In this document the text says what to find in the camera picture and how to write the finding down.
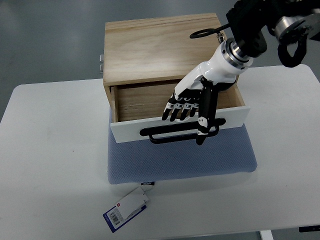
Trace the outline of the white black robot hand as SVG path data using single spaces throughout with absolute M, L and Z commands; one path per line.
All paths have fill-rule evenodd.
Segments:
M 213 56 L 191 70 L 174 88 L 163 111 L 162 120 L 173 122 L 198 111 L 197 133 L 205 137 L 213 127 L 218 94 L 233 86 L 237 76 L 244 73 L 254 58 L 242 52 L 236 41 L 229 38 L 215 50 Z

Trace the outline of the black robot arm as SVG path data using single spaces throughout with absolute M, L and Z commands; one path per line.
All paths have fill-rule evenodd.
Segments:
M 307 41 L 320 40 L 320 2 L 318 0 L 239 0 L 226 14 L 228 23 L 192 33 L 191 39 L 219 35 L 230 28 L 233 39 L 223 43 L 222 53 L 240 69 L 267 50 L 261 32 L 268 32 L 278 41 L 278 57 L 288 68 L 298 66 L 307 53 Z

